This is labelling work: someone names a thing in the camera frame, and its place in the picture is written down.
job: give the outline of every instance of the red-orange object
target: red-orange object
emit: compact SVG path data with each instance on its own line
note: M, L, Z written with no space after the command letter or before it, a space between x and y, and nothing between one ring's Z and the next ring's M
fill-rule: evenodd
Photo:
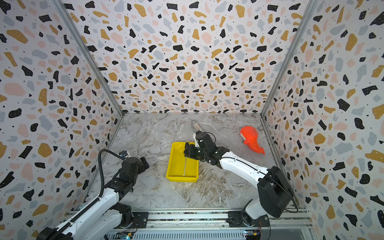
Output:
M260 147L257 143L257 138L259 137L259 134L257 133L257 130L254 127L243 127L240 131L240 135L244 139L244 144L246 144L252 151L265 155L264 149Z

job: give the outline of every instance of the terrazzo wallpaper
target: terrazzo wallpaper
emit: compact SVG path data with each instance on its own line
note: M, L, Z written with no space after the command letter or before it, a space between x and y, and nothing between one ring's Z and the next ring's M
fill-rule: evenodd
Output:
M304 0L65 0L124 112L260 112Z
M50 2L0 8L0 239L35 239L82 203L119 115Z
M384 239L383 24L383 1L319 1L265 116L319 239Z

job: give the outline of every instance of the side wall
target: side wall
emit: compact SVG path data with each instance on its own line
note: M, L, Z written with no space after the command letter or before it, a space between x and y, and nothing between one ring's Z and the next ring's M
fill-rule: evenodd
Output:
M382 1L319 1L265 119L319 239L384 239Z
M306 1L66 0L125 112L258 112Z
M82 204L119 116L49 1L2 1L0 239Z

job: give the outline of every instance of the gray marble surface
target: gray marble surface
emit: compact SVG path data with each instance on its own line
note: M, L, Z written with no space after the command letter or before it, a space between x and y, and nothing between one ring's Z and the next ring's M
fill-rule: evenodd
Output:
M197 120L204 131L213 133L217 146L224 146L259 166L275 166L258 114L126 114L111 150L115 153L128 150L133 155L133 134L136 133L138 157L145 157L150 168L138 176L133 193L128 193L121 203L133 208L240 208L250 199L258 198L257 189L246 180L206 162L199 162L196 183L170 182L166 178L172 143L193 142L195 130L191 120ZM251 151L243 143L240 130L245 126L258 130L258 142L264 147L265 156ZM103 164L106 183L120 167L121 160L107 156ZM88 199L99 191L97 177Z

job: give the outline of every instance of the yellow tray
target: yellow tray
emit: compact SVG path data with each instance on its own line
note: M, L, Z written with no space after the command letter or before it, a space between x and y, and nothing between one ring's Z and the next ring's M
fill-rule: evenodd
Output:
M199 178L199 161L187 157L187 163L185 163L184 150L185 142L172 143L167 170L167 178L171 182L197 182Z

